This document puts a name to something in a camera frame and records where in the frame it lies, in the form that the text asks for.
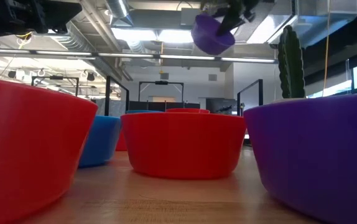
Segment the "plastic bowl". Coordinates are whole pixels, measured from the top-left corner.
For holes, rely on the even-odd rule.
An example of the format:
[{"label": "plastic bowl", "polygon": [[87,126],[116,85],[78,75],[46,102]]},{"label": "plastic bowl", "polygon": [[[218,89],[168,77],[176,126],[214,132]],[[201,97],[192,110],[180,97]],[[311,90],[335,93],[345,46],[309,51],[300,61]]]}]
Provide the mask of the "plastic bowl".
[{"label": "plastic bowl", "polygon": [[191,30],[195,45],[210,55],[219,55],[234,45],[235,38],[230,32],[222,36],[216,35],[219,26],[220,22],[213,17],[207,14],[197,15]]},{"label": "plastic bowl", "polygon": [[193,108],[167,109],[166,112],[169,112],[169,113],[210,113],[209,110],[193,109]]},{"label": "plastic bowl", "polygon": [[273,197],[328,223],[357,223],[357,95],[260,106],[244,117]]},{"label": "plastic bowl", "polygon": [[240,116],[143,113],[121,117],[129,160],[142,174],[215,179],[234,170],[245,134]]},{"label": "plastic bowl", "polygon": [[[133,113],[162,113],[161,111],[151,111],[151,110],[131,110],[126,111],[126,114],[133,114]],[[121,131],[121,135],[119,136],[118,144],[116,145],[117,151],[127,151],[128,148],[126,146],[126,142],[124,140],[123,131]]]},{"label": "plastic bowl", "polygon": [[68,190],[96,110],[74,96],[0,81],[0,223]]},{"label": "plastic bowl", "polygon": [[100,166],[108,162],[121,132],[121,119],[96,116],[79,160],[79,167]]}]

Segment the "cactus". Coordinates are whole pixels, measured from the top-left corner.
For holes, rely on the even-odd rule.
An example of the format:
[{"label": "cactus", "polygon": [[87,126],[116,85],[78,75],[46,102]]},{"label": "cactus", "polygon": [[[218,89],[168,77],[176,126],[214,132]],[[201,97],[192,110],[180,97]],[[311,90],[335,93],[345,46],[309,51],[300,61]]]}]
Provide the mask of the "cactus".
[{"label": "cactus", "polygon": [[291,26],[286,26],[280,36],[278,61],[282,97],[305,98],[302,49]]}]

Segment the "purple bowl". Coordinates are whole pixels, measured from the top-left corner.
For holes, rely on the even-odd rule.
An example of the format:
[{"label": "purple bowl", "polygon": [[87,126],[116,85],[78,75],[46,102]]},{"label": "purple bowl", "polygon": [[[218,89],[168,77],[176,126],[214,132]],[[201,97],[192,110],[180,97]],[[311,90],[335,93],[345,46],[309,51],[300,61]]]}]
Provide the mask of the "purple bowl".
[{"label": "purple bowl", "polygon": [[197,15],[191,35],[195,45],[210,55],[219,55],[235,44],[234,36],[229,32],[222,36],[217,36],[220,26],[213,17],[207,14]]},{"label": "purple bowl", "polygon": [[357,95],[244,112],[264,187],[329,223],[357,223]]}]

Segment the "blue bowl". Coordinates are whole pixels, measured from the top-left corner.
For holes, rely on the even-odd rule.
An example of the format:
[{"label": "blue bowl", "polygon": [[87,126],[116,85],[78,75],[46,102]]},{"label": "blue bowl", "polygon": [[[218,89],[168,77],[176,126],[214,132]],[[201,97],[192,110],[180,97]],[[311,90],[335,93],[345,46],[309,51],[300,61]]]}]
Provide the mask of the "blue bowl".
[{"label": "blue bowl", "polygon": [[126,114],[129,113],[163,113],[162,111],[150,111],[150,110],[131,110],[131,111],[126,111]]},{"label": "blue bowl", "polygon": [[115,151],[120,131],[120,118],[96,116],[80,157],[79,168],[100,166],[108,162]]}]

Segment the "wooden table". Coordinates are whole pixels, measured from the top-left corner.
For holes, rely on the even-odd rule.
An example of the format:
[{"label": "wooden table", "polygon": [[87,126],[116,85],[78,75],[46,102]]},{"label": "wooden table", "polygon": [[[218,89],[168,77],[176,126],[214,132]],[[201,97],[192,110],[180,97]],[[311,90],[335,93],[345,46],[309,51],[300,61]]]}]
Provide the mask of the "wooden table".
[{"label": "wooden table", "polygon": [[132,171],[126,152],[108,166],[81,169],[58,202],[20,223],[317,223],[272,199],[252,150],[231,177],[168,180]]}]

